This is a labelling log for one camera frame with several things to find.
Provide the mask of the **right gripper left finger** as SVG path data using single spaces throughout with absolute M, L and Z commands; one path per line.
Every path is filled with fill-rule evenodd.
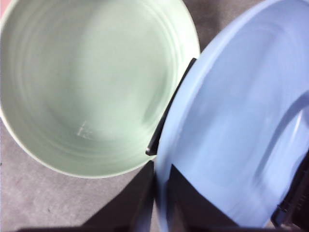
M 81 226 L 22 228 L 20 232 L 148 232 L 153 210 L 154 162 Z

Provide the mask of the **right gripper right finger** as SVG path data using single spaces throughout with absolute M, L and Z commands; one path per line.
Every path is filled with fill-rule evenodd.
M 204 198 L 174 166 L 168 180 L 170 232 L 276 232 L 274 228 L 244 227 Z

